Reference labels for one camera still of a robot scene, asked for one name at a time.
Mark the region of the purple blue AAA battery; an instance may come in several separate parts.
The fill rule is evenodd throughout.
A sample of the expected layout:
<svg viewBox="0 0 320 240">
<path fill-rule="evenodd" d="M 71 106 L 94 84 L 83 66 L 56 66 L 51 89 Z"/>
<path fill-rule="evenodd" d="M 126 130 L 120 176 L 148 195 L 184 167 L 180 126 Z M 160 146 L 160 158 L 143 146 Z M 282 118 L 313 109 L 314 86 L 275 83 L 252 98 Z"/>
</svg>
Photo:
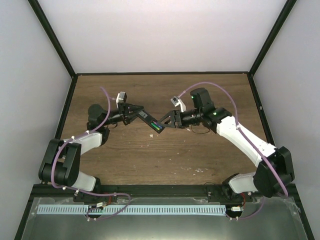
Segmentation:
<svg viewBox="0 0 320 240">
<path fill-rule="evenodd" d="M 154 122 L 155 125 L 159 128 L 159 129 L 162 129 L 163 127 L 161 125 L 159 125 L 157 122 Z"/>
</svg>

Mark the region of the black remote control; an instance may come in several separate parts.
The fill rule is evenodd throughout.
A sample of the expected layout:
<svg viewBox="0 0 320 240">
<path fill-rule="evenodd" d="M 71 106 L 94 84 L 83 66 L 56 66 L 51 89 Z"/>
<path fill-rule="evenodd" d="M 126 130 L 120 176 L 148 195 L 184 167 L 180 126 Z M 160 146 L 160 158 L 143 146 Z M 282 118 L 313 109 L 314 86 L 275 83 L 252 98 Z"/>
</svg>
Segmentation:
<svg viewBox="0 0 320 240">
<path fill-rule="evenodd" d="M 152 116 L 152 115 L 150 115 L 149 113 L 147 113 L 145 110 L 142 110 L 142 111 L 140 111 L 138 114 L 137 114 L 137 116 L 144 122 L 144 123 L 146 123 L 150 128 L 152 128 L 154 131 L 156 131 L 153 127 L 152 127 L 152 125 L 151 125 L 151 123 L 154 123 L 154 122 L 156 122 L 156 123 L 158 123 L 158 121 Z"/>
</svg>

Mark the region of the green AAA battery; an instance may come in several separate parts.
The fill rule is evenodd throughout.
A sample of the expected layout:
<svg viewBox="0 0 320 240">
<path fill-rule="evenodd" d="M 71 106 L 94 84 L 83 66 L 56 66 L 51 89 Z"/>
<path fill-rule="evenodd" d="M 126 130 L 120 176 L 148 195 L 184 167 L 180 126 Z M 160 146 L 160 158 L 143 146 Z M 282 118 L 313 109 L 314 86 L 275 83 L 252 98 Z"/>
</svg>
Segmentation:
<svg viewBox="0 0 320 240">
<path fill-rule="evenodd" d="M 163 129 L 160 126 L 158 126 L 157 124 L 151 123 L 151 125 L 156 130 L 157 133 L 162 132 Z"/>
</svg>

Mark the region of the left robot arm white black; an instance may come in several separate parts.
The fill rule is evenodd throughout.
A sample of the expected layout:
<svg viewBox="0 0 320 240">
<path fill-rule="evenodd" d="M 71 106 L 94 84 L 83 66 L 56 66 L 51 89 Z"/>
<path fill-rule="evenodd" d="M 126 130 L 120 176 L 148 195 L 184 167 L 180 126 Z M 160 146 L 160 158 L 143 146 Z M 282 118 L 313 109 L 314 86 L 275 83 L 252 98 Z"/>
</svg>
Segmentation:
<svg viewBox="0 0 320 240">
<path fill-rule="evenodd" d="M 142 110 L 143 106 L 129 103 L 119 103 L 116 110 L 105 110 L 99 104 L 91 105 L 86 132 L 78 137 L 49 141 L 38 171 L 39 179 L 58 188 L 83 190 L 89 201 L 97 202 L 102 196 L 102 189 L 97 186 L 96 177 L 80 171 L 81 155 L 106 143 L 110 134 L 108 125 L 119 122 L 127 125 Z"/>
</svg>

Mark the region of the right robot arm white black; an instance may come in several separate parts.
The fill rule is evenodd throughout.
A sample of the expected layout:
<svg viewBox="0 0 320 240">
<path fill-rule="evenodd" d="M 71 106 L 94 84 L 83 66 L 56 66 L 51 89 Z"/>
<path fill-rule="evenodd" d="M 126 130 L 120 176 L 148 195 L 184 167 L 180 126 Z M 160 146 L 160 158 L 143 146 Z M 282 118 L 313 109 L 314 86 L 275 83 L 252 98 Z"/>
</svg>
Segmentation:
<svg viewBox="0 0 320 240">
<path fill-rule="evenodd" d="M 190 92 L 190 97 L 194 108 L 186 110 L 181 98 L 174 96 L 171 102 L 180 109 L 169 111 L 158 125 L 185 129 L 202 124 L 236 146 L 256 168 L 255 172 L 236 173 L 227 178 L 223 182 L 223 198 L 232 202 L 246 192 L 258 192 L 267 198 L 276 194 L 287 197 L 287 185 L 295 179 L 291 152 L 284 146 L 277 148 L 250 132 L 239 123 L 237 113 L 215 107 L 207 89 L 196 88 Z"/>
</svg>

